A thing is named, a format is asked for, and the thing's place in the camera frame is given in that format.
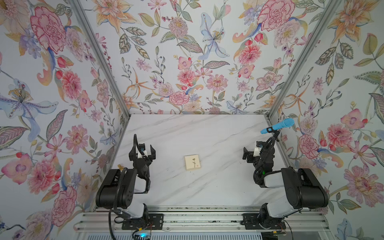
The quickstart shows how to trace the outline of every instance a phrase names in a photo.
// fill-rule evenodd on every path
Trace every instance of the blue flower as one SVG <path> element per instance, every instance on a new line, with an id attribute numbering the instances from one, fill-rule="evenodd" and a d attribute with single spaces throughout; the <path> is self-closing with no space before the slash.
<path id="1" fill-rule="evenodd" d="M 8 118 L 22 116 L 28 119 L 31 124 L 31 132 L 28 135 L 28 141 L 32 142 L 40 133 L 40 127 L 35 121 L 35 117 L 39 114 L 49 114 L 56 109 L 58 102 L 51 103 L 43 101 L 40 103 L 31 103 L 31 90 L 26 83 L 14 79 L 15 85 L 8 86 L 8 94 L 12 99 L 6 98 L 0 94 L 0 109 L 4 110 Z"/>
<path id="2" fill-rule="evenodd" d="M 204 55 L 199 56 L 199 60 L 207 60 L 209 57 L 209 53 L 211 51 L 215 51 L 216 54 L 221 57 L 229 57 L 229 55 L 226 53 L 224 48 L 221 48 L 218 46 L 217 43 L 220 42 L 220 40 L 224 37 L 224 28 L 221 27 L 220 30 L 216 29 L 216 31 L 213 31 L 211 34 L 211 27 L 212 27 L 212 20 L 210 16 L 207 13 L 201 14 L 201 25 L 200 25 L 200 32 L 204 36 L 203 37 L 203 43 L 207 45 L 206 52 Z"/>

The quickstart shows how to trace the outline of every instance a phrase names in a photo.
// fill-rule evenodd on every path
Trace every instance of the marble surface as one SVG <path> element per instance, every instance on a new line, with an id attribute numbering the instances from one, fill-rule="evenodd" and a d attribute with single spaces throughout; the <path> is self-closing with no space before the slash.
<path id="1" fill-rule="evenodd" d="M 113 163 L 132 168 L 128 153 L 133 135 L 156 150 L 149 166 L 151 189 L 134 198 L 154 206 L 261 206 L 285 194 L 284 189 L 260 188 L 254 167 L 242 159 L 243 147 L 267 140 L 260 134 L 263 115 L 144 115 L 133 114 Z M 285 167 L 276 149 L 274 170 Z M 199 155 L 201 169 L 186 171 L 184 156 Z"/>

